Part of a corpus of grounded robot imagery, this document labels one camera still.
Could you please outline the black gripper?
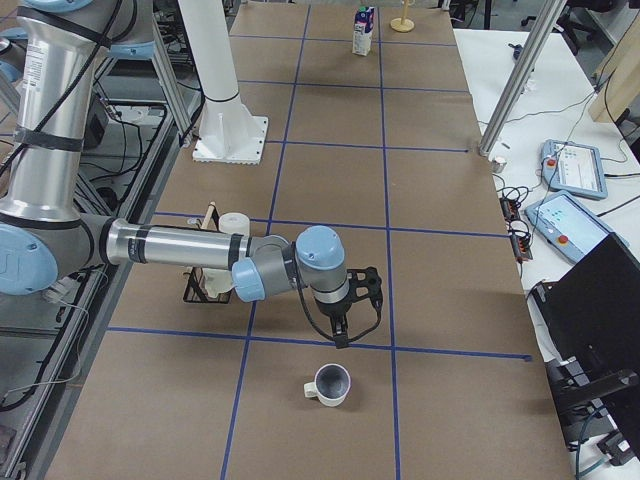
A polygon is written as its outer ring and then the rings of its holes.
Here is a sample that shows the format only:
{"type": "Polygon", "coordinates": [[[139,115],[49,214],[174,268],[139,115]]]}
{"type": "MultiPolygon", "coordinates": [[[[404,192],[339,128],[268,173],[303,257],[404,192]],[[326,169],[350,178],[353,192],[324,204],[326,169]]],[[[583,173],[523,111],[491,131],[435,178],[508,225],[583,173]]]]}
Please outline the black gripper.
{"type": "Polygon", "coordinates": [[[319,311],[327,316],[331,322],[332,338],[337,349],[349,346],[347,312],[350,310],[348,300],[340,300],[336,303],[317,302],[319,311]]]}

